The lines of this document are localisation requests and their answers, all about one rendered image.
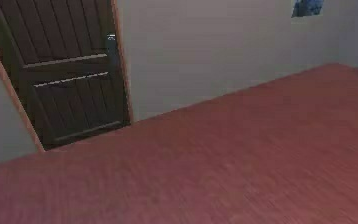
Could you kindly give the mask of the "dark brown panelled room door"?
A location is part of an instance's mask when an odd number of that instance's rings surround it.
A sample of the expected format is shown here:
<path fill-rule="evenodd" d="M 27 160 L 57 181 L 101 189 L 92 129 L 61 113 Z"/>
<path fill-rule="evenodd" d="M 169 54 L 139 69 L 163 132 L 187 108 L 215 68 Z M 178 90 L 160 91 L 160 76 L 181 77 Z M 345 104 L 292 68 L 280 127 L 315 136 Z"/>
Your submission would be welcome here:
<path fill-rule="evenodd" d="M 45 150 L 130 124 L 118 34 L 115 0 L 0 0 L 0 63 Z"/>

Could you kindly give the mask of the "blue framed wall picture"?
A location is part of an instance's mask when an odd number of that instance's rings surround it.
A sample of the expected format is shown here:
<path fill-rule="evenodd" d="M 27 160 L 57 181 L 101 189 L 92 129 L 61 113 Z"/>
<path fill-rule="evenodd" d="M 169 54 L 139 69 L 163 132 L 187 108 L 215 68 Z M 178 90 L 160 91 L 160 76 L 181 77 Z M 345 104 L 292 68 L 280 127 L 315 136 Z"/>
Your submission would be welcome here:
<path fill-rule="evenodd" d="M 321 13 L 324 0 L 294 0 L 291 17 L 315 16 Z"/>

